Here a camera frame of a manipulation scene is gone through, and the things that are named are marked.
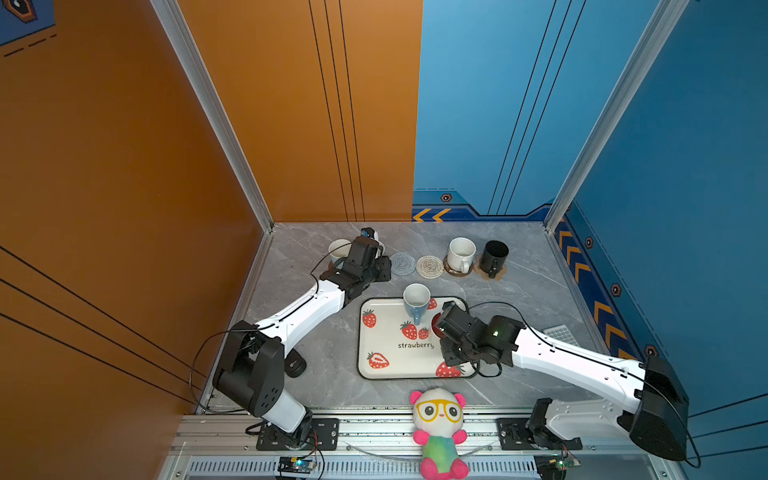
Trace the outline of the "red interior mug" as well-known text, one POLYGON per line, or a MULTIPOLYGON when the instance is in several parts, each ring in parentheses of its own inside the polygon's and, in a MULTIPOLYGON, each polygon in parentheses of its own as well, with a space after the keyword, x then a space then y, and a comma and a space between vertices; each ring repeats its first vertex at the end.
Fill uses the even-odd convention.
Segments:
POLYGON ((441 316, 442 316, 442 311, 436 311, 435 315, 432 317, 431 324, 430 324, 431 331, 434 333, 434 335, 438 339, 443 339, 445 337, 445 333, 439 325, 441 316))

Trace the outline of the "dark brown wooden coaster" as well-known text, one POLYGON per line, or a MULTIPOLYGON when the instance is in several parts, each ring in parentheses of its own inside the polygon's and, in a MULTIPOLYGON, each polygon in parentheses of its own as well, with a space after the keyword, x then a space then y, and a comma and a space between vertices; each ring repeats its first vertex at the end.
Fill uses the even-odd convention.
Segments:
POLYGON ((444 260, 443 260, 443 268, 444 268, 444 271, 445 271, 445 272, 446 272, 448 275, 451 275, 451 276, 453 276, 453 277, 457 277, 457 278, 464 278, 464 277, 467 277, 468 275, 470 275, 470 274, 473 272, 473 270, 474 270, 474 264, 473 264, 473 263, 470 263, 470 264, 469 264, 469 267, 468 267, 468 269, 467 269, 467 271, 466 271, 466 272, 464 272, 464 271, 461 271, 461 270, 455 270, 455 269, 453 269, 453 268, 451 267, 451 265, 449 264, 449 262, 448 262, 448 258, 447 258, 447 257, 445 257, 445 258, 444 258, 444 260))

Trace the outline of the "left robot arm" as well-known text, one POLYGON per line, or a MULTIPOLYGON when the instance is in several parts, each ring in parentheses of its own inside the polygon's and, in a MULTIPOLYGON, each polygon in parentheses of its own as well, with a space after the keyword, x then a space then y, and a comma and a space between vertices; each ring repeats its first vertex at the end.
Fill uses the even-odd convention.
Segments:
POLYGON ((306 368, 295 346, 371 284, 391 280, 391 260, 383 251, 377 232, 364 228, 341 263, 322 273, 304 295, 266 319, 235 324, 226 333, 212 386, 288 442, 307 441, 312 413, 284 386, 286 376, 294 378, 306 368))

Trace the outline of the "black mug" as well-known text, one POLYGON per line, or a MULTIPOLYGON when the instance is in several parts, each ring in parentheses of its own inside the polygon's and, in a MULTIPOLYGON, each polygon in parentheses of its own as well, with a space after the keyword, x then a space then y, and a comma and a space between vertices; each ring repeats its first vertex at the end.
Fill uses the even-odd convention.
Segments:
POLYGON ((501 272, 505 261, 509 255, 509 247, 502 241, 488 241, 479 260, 479 269, 485 273, 489 279, 495 279, 501 272))

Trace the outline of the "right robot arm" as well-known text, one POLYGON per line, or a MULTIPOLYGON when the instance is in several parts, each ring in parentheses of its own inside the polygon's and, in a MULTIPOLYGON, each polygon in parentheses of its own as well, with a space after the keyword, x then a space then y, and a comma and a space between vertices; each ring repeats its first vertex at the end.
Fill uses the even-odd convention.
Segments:
POLYGON ((583 438, 617 438, 662 459, 686 459, 689 398, 667 360, 603 355, 547 336, 522 315, 485 322, 453 301, 433 317, 432 329, 449 366, 531 370, 594 394, 587 401, 537 400, 523 428, 534 447, 571 449, 583 438))

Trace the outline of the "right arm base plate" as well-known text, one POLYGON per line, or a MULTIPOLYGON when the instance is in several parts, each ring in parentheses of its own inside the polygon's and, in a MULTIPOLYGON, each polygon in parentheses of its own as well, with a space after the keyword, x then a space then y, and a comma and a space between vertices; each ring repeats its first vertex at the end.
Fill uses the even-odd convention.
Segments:
POLYGON ((552 450, 562 447, 568 450, 582 450, 580 438, 563 440, 546 426, 530 429, 528 421, 522 418, 499 418, 496 420, 497 434, 501 448, 507 450, 552 450))

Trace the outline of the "blue mug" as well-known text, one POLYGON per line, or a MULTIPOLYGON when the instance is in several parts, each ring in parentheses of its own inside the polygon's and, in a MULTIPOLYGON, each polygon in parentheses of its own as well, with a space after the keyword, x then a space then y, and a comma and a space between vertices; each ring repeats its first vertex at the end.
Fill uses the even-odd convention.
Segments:
POLYGON ((406 314, 419 326, 432 300, 430 290, 421 283, 412 283, 404 289, 402 298, 406 314))
POLYGON ((328 247, 329 266, 339 268, 350 252, 352 241, 347 239, 334 240, 328 247))

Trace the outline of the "white mug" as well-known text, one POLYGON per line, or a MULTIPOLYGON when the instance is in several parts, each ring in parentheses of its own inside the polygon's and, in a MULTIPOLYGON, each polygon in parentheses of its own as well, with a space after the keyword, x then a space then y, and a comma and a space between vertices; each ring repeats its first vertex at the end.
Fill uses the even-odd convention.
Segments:
POLYGON ((466 272, 469 264, 474 264, 476 252, 477 247, 472 240, 457 237, 449 243, 446 257, 453 269, 466 272))

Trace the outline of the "grey blue rope coaster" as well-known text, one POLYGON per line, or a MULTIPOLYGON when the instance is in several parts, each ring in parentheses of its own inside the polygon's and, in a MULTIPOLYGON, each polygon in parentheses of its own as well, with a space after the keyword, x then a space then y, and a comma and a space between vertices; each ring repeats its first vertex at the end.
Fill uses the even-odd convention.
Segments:
POLYGON ((396 252, 390 256, 391 273, 395 276, 407 276, 415 272, 416 260, 405 252, 396 252))

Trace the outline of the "multicolour woven coaster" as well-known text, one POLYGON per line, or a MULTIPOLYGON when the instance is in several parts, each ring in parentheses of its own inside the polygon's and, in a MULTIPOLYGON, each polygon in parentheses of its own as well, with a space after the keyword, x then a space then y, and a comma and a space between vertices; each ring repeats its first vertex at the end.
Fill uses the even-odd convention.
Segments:
POLYGON ((444 263, 437 256, 425 255, 417 260, 416 272, 425 279, 437 279, 444 272, 444 263))

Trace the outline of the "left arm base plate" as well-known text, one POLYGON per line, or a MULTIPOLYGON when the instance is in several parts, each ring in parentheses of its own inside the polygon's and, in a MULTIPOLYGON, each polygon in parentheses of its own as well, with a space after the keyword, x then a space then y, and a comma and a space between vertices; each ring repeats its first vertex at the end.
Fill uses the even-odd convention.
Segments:
POLYGON ((340 419, 313 418, 304 422, 294 433, 286 433, 273 424, 267 424, 258 435, 258 451, 335 451, 339 440, 340 419))

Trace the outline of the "cork paw print coaster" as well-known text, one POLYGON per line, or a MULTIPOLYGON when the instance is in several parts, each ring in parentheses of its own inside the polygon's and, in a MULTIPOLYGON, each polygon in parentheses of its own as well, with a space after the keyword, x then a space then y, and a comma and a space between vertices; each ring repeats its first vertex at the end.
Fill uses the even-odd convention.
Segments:
POLYGON ((490 276, 488 273, 486 273, 485 271, 483 271, 483 270, 480 268, 480 266, 479 266, 479 264, 478 264, 478 263, 476 263, 476 264, 473 266, 473 271, 474 271, 475 273, 477 273, 477 274, 478 274, 478 275, 479 275, 479 276, 480 276, 480 277, 481 277, 483 280, 485 280, 485 281, 500 281, 500 280, 502 280, 502 279, 504 278, 504 276, 506 275, 506 273, 507 273, 507 271, 508 271, 508 266, 507 266, 506 264, 504 264, 504 265, 501 267, 501 269, 500 269, 498 272, 496 272, 496 273, 495 273, 495 275, 494 275, 493 277, 491 277, 491 276, 490 276))

